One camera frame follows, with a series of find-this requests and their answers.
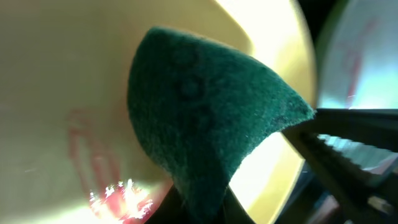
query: green scrubbing pad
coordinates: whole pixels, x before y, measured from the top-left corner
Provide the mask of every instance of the green scrubbing pad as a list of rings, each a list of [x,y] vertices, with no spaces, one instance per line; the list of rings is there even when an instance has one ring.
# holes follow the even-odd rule
[[[203,38],[152,28],[131,67],[129,115],[150,158],[208,223],[242,160],[313,110],[271,69]]]

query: silver bolt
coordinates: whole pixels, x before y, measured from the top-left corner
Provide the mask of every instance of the silver bolt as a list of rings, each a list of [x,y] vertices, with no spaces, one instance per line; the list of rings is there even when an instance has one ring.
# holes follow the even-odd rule
[[[368,204],[375,208],[376,210],[379,210],[380,212],[384,212],[385,214],[391,214],[394,211],[394,207],[390,205],[386,200],[372,196],[368,198]]]

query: dark green cloth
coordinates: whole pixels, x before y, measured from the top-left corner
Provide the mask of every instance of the dark green cloth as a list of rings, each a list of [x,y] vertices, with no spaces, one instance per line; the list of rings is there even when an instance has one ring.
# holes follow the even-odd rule
[[[197,223],[210,222],[256,146],[313,117],[311,107],[257,60],[161,27],[151,29],[136,52],[127,103],[142,148],[172,176]]]

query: green sponge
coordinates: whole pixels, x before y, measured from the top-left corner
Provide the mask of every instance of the green sponge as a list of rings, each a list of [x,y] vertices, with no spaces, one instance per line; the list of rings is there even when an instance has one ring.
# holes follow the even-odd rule
[[[197,223],[209,223],[242,160],[313,110],[271,69],[229,47],[152,28],[134,57],[129,115]]]

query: sponge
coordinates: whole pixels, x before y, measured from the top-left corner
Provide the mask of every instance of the sponge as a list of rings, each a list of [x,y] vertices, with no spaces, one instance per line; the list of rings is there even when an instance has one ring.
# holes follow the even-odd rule
[[[211,222],[236,169],[268,135],[313,117],[257,60],[163,27],[137,49],[127,105],[142,148],[171,175],[195,223]]]

